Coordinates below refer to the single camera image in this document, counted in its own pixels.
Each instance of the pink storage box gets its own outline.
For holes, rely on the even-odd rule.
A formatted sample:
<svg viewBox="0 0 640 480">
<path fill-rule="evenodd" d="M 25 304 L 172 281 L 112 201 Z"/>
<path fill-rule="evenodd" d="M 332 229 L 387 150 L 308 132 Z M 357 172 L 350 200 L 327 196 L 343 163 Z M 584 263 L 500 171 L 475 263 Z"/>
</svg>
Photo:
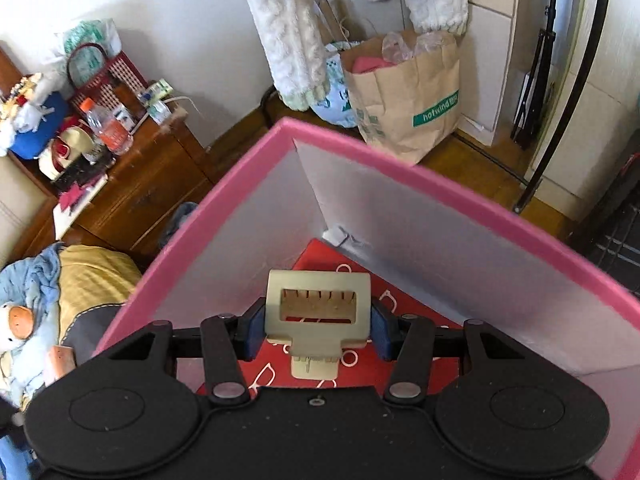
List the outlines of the pink storage box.
<svg viewBox="0 0 640 480">
<path fill-rule="evenodd" d="M 154 319 L 241 314 L 312 238 L 443 316 L 481 318 L 580 377 L 606 402 L 592 468 L 640 470 L 640 304 L 568 247 L 424 168 L 295 120 L 278 122 L 209 193 L 146 272 L 98 351 Z M 198 361 L 178 378 L 196 389 Z"/>
</svg>

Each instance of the beige hat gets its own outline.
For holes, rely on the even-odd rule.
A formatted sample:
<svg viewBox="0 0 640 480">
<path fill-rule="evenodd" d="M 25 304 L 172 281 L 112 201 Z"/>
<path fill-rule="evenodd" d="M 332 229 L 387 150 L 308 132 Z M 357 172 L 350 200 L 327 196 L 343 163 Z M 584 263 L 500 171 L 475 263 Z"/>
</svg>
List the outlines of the beige hat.
<svg viewBox="0 0 640 480">
<path fill-rule="evenodd" d="M 67 153 L 63 156 L 53 149 L 54 142 L 63 143 L 68 148 Z M 90 152 L 94 148 L 94 142 L 89 134 L 80 126 L 72 126 L 67 128 L 58 137 L 51 139 L 38 157 L 38 166 L 40 171 L 51 180 L 57 177 L 82 153 Z"/>
</svg>

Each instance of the orange bottle label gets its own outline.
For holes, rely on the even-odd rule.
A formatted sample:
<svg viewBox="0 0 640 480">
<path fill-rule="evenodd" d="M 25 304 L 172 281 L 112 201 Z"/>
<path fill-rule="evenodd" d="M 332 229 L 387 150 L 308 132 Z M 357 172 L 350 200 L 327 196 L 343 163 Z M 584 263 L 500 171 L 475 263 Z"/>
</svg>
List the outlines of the orange bottle label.
<svg viewBox="0 0 640 480">
<path fill-rule="evenodd" d="M 112 152 L 115 152 L 129 137 L 129 132 L 117 120 L 109 121 L 100 132 L 100 140 Z"/>
</svg>

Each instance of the beige plastic clip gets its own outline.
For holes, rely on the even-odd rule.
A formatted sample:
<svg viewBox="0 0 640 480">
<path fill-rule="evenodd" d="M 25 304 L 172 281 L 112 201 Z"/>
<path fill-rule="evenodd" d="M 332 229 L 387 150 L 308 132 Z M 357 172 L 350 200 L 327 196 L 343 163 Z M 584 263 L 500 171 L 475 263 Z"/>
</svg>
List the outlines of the beige plastic clip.
<svg viewBox="0 0 640 480">
<path fill-rule="evenodd" d="M 334 380 L 342 350 L 367 344 L 370 318 L 371 278 L 364 272 L 269 273 L 267 341 L 290 345 L 291 375 L 298 379 Z"/>
</svg>

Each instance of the basket handle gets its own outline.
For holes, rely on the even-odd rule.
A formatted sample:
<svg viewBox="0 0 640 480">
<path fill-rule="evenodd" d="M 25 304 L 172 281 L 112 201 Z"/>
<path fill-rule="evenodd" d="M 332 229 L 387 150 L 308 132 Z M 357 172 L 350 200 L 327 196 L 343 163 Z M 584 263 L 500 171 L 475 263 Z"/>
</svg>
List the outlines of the basket handle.
<svg viewBox="0 0 640 480">
<path fill-rule="evenodd" d="M 69 79 L 69 83 L 74 88 L 74 91 L 78 91 L 78 87 L 76 86 L 76 83 L 74 83 L 74 80 L 71 77 L 71 70 L 70 70 L 71 60 L 82 49 L 88 48 L 90 46 L 92 46 L 94 48 L 97 48 L 100 51 L 100 54 L 102 54 L 102 57 L 104 58 L 105 62 L 107 62 L 109 60 L 109 56 L 107 55 L 107 51 L 103 49 L 101 44 L 98 44 L 98 43 L 83 43 L 82 45 L 76 46 L 76 48 L 73 49 L 71 54 L 69 54 L 69 57 L 66 58 L 66 78 Z"/>
</svg>

